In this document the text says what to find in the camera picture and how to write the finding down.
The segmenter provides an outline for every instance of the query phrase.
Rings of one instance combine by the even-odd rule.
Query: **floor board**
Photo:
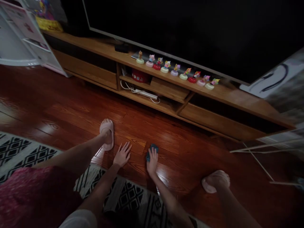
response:
[[[294,187],[269,184],[251,154],[229,153],[242,148],[210,133],[77,78],[65,78],[42,67],[0,66],[0,130],[67,150],[99,133],[100,122],[114,122],[114,149],[97,153],[93,162],[109,168],[121,143],[131,141],[131,159],[119,174],[157,192],[146,171],[150,144],[159,147],[158,174],[185,210],[211,227],[224,227],[216,194],[200,181],[222,169],[231,190],[263,227],[292,227],[303,212],[303,195]],[[276,175],[299,164],[284,153],[259,155]]]

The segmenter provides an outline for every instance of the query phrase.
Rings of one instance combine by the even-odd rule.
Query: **slipper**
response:
[[[155,145],[155,144],[151,144],[151,146],[150,146],[150,150],[151,150],[151,151],[152,151],[152,147],[156,149],[156,153],[158,154],[158,146]],[[147,161],[147,162],[150,162],[150,154],[149,154],[149,151],[147,152],[146,161]]]
[[[99,133],[101,133],[101,131],[104,128],[109,128],[110,131],[112,132],[112,144],[103,144],[103,146],[102,146],[102,148],[104,149],[104,151],[109,151],[114,146],[114,125],[113,125],[113,122],[111,121],[111,122],[106,122],[104,124],[101,124],[100,128],[99,128]]]
[[[203,188],[205,189],[205,191],[206,191],[207,193],[216,193],[215,187],[209,185],[209,184],[207,183],[207,181],[206,181],[206,179],[207,179],[208,177],[210,177],[210,176],[221,176],[221,177],[223,177],[223,178],[227,181],[228,187],[230,186],[230,180],[229,180],[229,178],[228,178],[228,175],[227,175],[224,171],[218,170],[218,171],[215,171],[214,173],[210,174],[209,176],[205,177],[205,178],[202,180],[202,186],[203,186]]]

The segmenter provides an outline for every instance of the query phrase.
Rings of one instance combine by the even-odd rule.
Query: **cartoon figurine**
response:
[[[196,83],[196,78],[200,76],[200,71],[196,71],[193,77],[188,78],[188,81],[191,83]]]
[[[209,81],[209,78],[210,78],[209,75],[205,75],[205,76],[203,77],[203,79],[204,79],[205,81]]]
[[[162,64],[162,58],[158,58],[157,63],[153,65],[153,68],[156,70],[160,70],[161,69],[161,65]]]
[[[203,79],[202,79],[202,80],[198,80],[198,81],[196,82],[196,84],[198,84],[199,86],[204,86],[204,85],[206,84],[206,81],[209,81],[209,78],[210,78],[209,75],[205,75],[205,76],[203,77]]]
[[[161,68],[161,72],[163,73],[168,73],[169,72],[169,67],[171,66],[171,61],[166,61],[165,65]]]
[[[172,70],[170,72],[170,74],[173,75],[173,76],[175,76],[175,77],[178,76],[178,72],[177,71],[180,69],[180,67],[181,67],[180,65],[175,64],[174,70]]]
[[[143,60],[143,53],[142,53],[142,51],[139,51],[139,53],[138,53],[138,59],[136,60],[136,62],[139,63],[139,64],[144,64],[145,63],[145,61]]]
[[[200,71],[196,71],[193,77],[198,78],[200,76]]]
[[[211,83],[208,83],[205,85],[207,89],[213,90],[214,85],[217,85],[219,83],[219,79],[213,79]]]
[[[154,60],[155,60],[154,55],[150,55],[150,56],[149,56],[149,61],[146,62],[146,66],[147,66],[147,67],[153,67],[153,65],[154,65],[153,61],[154,61]]]
[[[218,85],[218,83],[219,83],[219,79],[213,79],[211,82],[212,85]]]
[[[180,74],[180,79],[187,80],[188,74],[191,72],[191,68],[188,68],[183,74]]]

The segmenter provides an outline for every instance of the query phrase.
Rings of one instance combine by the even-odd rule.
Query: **patterned rug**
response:
[[[50,159],[62,151],[9,133],[0,131],[0,185],[15,170]],[[90,164],[82,176],[76,180],[74,191],[78,191],[83,199],[87,198],[93,188],[106,172],[96,164]],[[132,218],[136,227],[170,228],[161,198],[147,189],[117,176],[104,202],[104,212],[115,212]],[[203,222],[191,217],[197,227],[208,227]]]

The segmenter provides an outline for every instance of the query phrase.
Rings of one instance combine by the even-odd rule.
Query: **television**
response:
[[[83,0],[92,31],[250,85],[304,46],[292,0]]]

